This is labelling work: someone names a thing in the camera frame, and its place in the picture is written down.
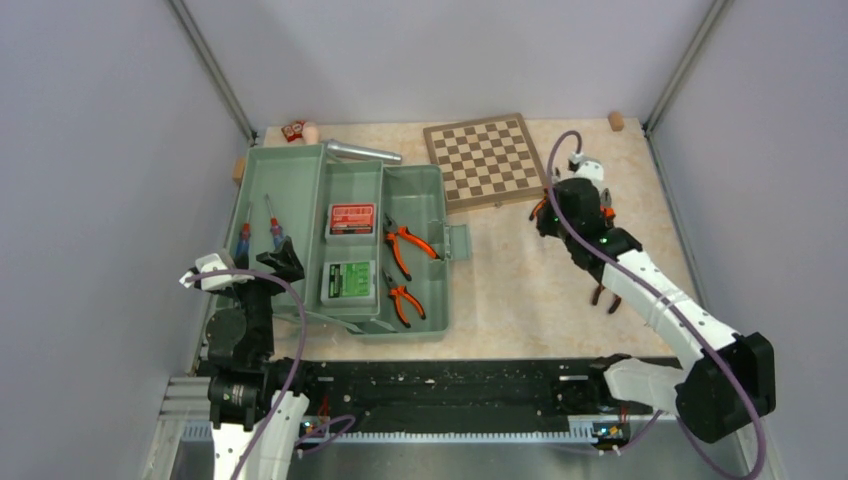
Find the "blue handled screwdriver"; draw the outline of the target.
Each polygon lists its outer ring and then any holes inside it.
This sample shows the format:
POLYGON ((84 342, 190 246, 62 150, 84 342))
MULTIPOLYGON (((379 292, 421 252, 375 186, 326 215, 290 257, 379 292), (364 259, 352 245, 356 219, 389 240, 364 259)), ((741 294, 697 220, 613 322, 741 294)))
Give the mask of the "blue handled screwdriver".
POLYGON ((284 230, 279 223, 277 216, 273 210, 272 201, 269 194, 264 195, 264 201, 269 213, 270 233, 275 248, 279 248, 285 241, 284 230))
POLYGON ((235 250, 235 259, 238 260, 240 258, 246 258, 249 253, 250 248, 250 238, 251 238, 251 216, 252 216, 252 206, 253 202, 250 201, 247 205, 247 210, 245 213, 244 222, 242 224, 239 239, 236 244, 235 250))

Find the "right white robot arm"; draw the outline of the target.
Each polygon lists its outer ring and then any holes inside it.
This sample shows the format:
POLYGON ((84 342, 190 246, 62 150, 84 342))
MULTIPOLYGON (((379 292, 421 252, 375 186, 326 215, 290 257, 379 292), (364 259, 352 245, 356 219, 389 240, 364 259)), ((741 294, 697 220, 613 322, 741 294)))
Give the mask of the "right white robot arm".
POLYGON ((715 443, 776 408, 775 354, 760 333, 744 336, 717 320, 666 277, 627 230, 612 225, 585 178, 554 183, 536 215, 541 236, 561 239, 572 261, 630 305, 672 349, 678 367, 627 355, 606 360, 586 385, 589 404, 612 412, 624 401, 678 417, 715 443))

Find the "orange diagonal cutters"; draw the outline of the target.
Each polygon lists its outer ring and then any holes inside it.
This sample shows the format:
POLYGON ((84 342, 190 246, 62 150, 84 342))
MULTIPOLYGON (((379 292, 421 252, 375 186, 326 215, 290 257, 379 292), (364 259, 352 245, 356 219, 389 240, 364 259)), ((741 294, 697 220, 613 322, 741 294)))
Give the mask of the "orange diagonal cutters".
POLYGON ((528 216, 528 220, 531 222, 538 222, 544 216, 548 205, 549 198, 547 195, 544 195, 543 198, 533 207, 531 213, 528 216))

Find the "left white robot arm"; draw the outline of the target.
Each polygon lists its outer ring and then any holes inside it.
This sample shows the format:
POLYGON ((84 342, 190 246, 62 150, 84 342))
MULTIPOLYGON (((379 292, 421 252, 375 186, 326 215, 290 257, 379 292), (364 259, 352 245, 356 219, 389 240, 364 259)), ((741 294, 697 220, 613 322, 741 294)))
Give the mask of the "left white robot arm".
POLYGON ((232 308, 209 319, 205 338, 212 365, 207 397, 217 479, 284 479, 295 450, 300 422, 319 404, 320 386, 298 370, 305 348, 299 338, 291 359, 272 360, 274 296, 287 292, 300 322, 304 303, 293 283, 305 271, 290 237, 257 255, 269 272, 248 269, 246 257, 228 253, 199 258, 184 276, 185 287, 234 300, 232 308))

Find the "green screw bit box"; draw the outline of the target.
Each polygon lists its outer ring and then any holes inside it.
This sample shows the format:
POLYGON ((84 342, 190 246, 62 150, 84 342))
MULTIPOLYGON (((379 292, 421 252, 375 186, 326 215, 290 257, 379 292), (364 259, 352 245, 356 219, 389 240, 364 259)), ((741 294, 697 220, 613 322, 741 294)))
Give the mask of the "green screw bit box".
POLYGON ((330 261, 323 266, 320 301, 327 307, 370 307, 376 299, 376 262, 330 261))

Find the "orange long nose pliers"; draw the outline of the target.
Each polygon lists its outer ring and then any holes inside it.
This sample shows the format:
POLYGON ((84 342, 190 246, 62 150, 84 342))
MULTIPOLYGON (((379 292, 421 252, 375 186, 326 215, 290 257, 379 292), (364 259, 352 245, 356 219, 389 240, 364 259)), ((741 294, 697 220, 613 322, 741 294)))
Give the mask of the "orange long nose pliers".
POLYGON ((411 323, 404 310, 404 303, 408 303, 421 320, 427 319, 423 304, 407 290, 405 285, 398 284, 385 269, 381 270, 381 276, 388 289, 388 297, 393 303, 395 314, 405 328, 410 328, 411 323))

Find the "red tool card pack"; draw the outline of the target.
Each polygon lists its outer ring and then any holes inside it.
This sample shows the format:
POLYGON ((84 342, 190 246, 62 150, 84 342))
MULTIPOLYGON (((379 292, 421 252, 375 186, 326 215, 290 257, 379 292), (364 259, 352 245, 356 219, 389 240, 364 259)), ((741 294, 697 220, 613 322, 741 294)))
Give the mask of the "red tool card pack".
POLYGON ((324 238, 328 245, 363 246, 376 242, 375 203, 333 203, 328 206, 324 238))

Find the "green plastic tool box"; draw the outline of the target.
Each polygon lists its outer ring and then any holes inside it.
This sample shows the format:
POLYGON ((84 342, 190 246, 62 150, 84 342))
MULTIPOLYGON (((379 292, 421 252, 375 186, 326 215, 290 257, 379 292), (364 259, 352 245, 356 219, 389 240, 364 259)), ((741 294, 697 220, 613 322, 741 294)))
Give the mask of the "green plastic tool box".
POLYGON ((259 255, 274 248, 278 218, 305 269, 293 284, 308 318, 363 341, 437 341, 451 325, 451 264, 471 256, 469 229, 452 226, 442 175, 432 165, 338 162, 321 145, 254 148, 230 224, 235 251, 244 223, 249 253, 238 266, 270 272, 259 255), (373 233, 333 240, 338 205, 373 205, 373 233))

